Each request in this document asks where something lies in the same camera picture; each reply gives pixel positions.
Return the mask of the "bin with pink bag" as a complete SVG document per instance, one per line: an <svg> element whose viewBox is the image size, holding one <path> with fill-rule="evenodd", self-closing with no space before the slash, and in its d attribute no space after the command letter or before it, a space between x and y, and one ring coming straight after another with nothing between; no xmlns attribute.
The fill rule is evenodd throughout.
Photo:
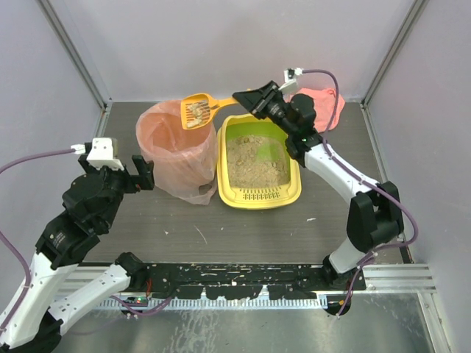
<svg viewBox="0 0 471 353"><path fill-rule="evenodd" d="M180 101L161 101L140 115L135 135L144 159L154 163L157 188L189 204L210 204L217 188L213 124L184 130Z"/></svg>

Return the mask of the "orange litter scoop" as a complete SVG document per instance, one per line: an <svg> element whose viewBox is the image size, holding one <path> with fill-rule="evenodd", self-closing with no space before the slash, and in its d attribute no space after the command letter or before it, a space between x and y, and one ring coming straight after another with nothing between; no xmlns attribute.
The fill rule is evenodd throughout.
<svg viewBox="0 0 471 353"><path fill-rule="evenodd" d="M208 93L196 93L185 97L180 104L181 125L184 130L200 129L213 122L218 111L239 105L233 98L215 99Z"/></svg>

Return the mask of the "yellow green litter box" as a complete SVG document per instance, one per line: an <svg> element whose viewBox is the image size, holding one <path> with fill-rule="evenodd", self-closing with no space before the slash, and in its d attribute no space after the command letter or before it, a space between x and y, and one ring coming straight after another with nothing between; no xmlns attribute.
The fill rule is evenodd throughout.
<svg viewBox="0 0 471 353"><path fill-rule="evenodd" d="M226 145L229 140L247 135L274 138L282 144L290 168L290 180L287 184L271 188L232 188L230 186ZM231 115L224 120L217 138L219 144L218 189L219 196L226 205L246 210L265 210L286 206L299 198L302 190L300 167L286 151L287 134L275 124L258 120L250 114Z"/></svg>

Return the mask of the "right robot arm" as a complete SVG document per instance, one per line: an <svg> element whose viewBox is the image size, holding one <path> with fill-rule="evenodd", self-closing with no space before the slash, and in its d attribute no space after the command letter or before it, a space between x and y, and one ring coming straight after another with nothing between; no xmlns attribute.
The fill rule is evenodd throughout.
<svg viewBox="0 0 471 353"><path fill-rule="evenodd" d="M315 130L314 100L305 94L283 97L271 81L262 88L236 92L232 97L257 119L268 118L287 134L291 159L326 181L348 204L347 238L322 263L323 280L332 284L373 256L404 230L399 193L392 182L380 184L362 175L330 148Z"/></svg>

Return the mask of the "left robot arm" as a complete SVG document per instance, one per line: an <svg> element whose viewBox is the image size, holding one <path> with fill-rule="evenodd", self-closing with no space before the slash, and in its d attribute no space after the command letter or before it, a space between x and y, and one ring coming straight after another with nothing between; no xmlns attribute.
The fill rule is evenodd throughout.
<svg viewBox="0 0 471 353"><path fill-rule="evenodd" d="M110 231L124 195L154 187L154 164L141 155L132 156L136 175L108 164L95 169L85 156L78 161L84 173L63 194L64 211L46 225L24 283L1 315L2 352L52 352L71 326L103 299L146 284L146 265L125 252L98 279L54 300L100 236Z"/></svg>

